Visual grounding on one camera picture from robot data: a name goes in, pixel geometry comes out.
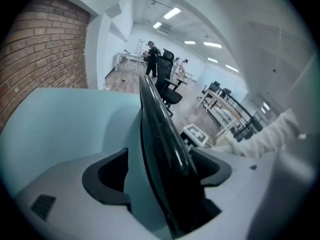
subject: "red brick wall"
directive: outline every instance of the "red brick wall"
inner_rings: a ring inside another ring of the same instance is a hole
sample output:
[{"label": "red brick wall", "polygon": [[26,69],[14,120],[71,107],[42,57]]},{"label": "red brick wall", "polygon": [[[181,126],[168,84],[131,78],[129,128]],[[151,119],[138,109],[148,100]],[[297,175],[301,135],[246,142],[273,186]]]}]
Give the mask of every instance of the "red brick wall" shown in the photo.
[{"label": "red brick wall", "polygon": [[0,48],[0,132],[35,88],[88,88],[89,18],[67,0],[32,0],[15,19]]}]

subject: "fluorescent light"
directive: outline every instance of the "fluorescent light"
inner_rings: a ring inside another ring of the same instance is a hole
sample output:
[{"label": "fluorescent light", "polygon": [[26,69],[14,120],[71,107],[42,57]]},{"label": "fluorescent light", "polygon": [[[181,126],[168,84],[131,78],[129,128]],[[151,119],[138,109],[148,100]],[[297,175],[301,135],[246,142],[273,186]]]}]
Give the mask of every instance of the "fluorescent light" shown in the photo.
[{"label": "fluorescent light", "polygon": [[235,72],[239,73],[239,70],[238,70],[238,69],[235,69],[234,67],[229,66],[229,65],[227,65],[227,64],[225,64],[225,66],[226,66],[228,69],[231,69],[231,70],[233,70],[233,71],[235,71]]},{"label": "fluorescent light", "polygon": [[155,29],[157,29],[157,28],[159,28],[161,25],[162,25],[162,23],[160,23],[160,22],[158,21],[156,24],[153,25],[153,27],[154,27]]},{"label": "fluorescent light", "polygon": [[212,46],[217,48],[222,48],[221,44],[214,43],[214,42],[203,42],[205,46]]},{"label": "fluorescent light", "polygon": [[265,106],[265,108],[266,108],[267,110],[270,110],[270,107],[268,106],[267,103],[264,102],[263,105]]},{"label": "fluorescent light", "polygon": [[169,11],[166,15],[164,15],[163,17],[168,20],[180,12],[181,12],[181,10],[179,8],[175,7],[171,11]]},{"label": "fluorescent light", "polygon": [[215,63],[218,63],[218,61],[216,59],[213,59],[213,58],[209,58],[208,57],[208,61],[211,61],[211,62],[215,62]]},{"label": "fluorescent light", "polygon": [[184,43],[185,43],[186,45],[195,45],[195,44],[196,44],[195,41],[184,41]]}]

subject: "monitor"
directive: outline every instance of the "monitor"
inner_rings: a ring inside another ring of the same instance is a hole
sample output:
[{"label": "monitor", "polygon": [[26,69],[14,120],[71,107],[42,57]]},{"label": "monitor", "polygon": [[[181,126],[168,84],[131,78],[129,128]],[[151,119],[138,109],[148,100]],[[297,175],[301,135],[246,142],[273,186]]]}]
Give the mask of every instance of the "monitor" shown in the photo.
[{"label": "monitor", "polygon": [[215,83],[212,82],[212,83],[210,84],[209,90],[216,93],[216,92],[220,89],[220,87],[219,87],[218,85],[216,85]]},{"label": "monitor", "polygon": [[140,75],[139,87],[144,166],[171,235],[178,238],[213,218],[205,208],[211,201],[205,198],[196,166],[152,79]]}]

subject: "person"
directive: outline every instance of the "person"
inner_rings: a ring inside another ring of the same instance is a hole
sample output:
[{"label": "person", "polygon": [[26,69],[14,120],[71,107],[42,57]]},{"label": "person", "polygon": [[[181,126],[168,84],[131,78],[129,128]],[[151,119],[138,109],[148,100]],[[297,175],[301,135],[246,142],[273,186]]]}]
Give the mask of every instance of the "person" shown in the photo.
[{"label": "person", "polygon": [[174,59],[174,67],[172,67],[172,70],[171,70],[170,80],[172,80],[174,78],[175,72],[177,70],[180,70],[182,73],[185,71],[183,63],[187,63],[188,64],[188,60],[187,59],[182,60],[179,57]]},{"label": "person", "polygon": [[152,77],[157,77],[157,62],[158,62],[158,54],[159,50],[155,46],[155,43],[152,41],[148,42],[148,46],[150,48],[149,52],[145,54],[145,58],[147,58],[147,67],[146,67],[146,75],[150,74],[150,71],[152,71]]},{"label": "person", "polygon": [[147,51],[147,50],[145,50],[145,51],[143,52],[143,61],[144,61],[144,62],[146,62],[146,63],[148,63],[148,57],[147,57],[147,54],[148,54],[148,51]]},{"label": "person", "polygon": [[288,109],[251,138],[240,142],[234,139],[229,145],[217,146],[212,149],[236,156],[259,159],[264,153],[278,152],[283,145],[297,139],[299,135],[298,121],[293,111]]}]

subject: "white fabric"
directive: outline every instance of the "white fabric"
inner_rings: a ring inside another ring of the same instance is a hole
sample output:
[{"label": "white fabric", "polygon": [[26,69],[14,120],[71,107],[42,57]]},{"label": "white fabric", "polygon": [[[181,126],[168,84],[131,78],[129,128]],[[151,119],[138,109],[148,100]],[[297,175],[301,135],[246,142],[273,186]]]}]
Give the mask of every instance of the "white fabric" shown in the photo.
[{"label": "white fabric", "polygon": [[171,70],[171,74],[170,74],[170,80],[172,80],[175,76],[175,72],[177,71],[177,69],[179,68],[179,65],[182,65],[183,60],[181,58],[177,59],[174,63],[173,63],[173,67]]},{"label": "white fabric", "polygon": [[264,153],[277,152],[288,141],[299,136],[297,119],[291,109],[280,114],[273,123],[262,131],[253,135],[250,139],[237,142],[232,141],[230,145],[213,147],[213,150],[245,156],[250,158],[261,158]]}]

